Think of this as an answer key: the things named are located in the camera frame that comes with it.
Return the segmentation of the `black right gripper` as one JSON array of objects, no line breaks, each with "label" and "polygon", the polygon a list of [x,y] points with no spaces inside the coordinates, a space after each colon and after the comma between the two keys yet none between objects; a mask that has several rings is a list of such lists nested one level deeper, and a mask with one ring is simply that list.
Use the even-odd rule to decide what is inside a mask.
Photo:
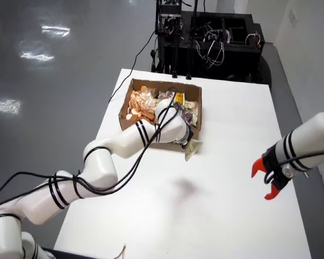
[{"label": "black right gripper", "polygon": [[270,183],[270,190],[265,195],[265,200],[273,200],[284,189],[286,185],[296,175],[296,170],[289,163],[281,164],[291,156],[287,148],[270,147],[258,158],[252,165],[251,178],[254,178],[257,172],[266,173],[264,183]]}]

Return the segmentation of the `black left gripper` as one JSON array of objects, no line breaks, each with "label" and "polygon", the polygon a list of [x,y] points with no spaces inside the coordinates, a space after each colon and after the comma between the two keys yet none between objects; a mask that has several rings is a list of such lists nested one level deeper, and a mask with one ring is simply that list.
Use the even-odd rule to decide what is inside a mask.
[{"label": "black left gripper", "polygon": [[178,144],[182,149],[186,149],[187,145],[191,141],[193,137],[193,132],[191,130],[191,127],[189,125],[186,126],[186,133],[183,138],[180,140],[176,140],[175,143]]}]

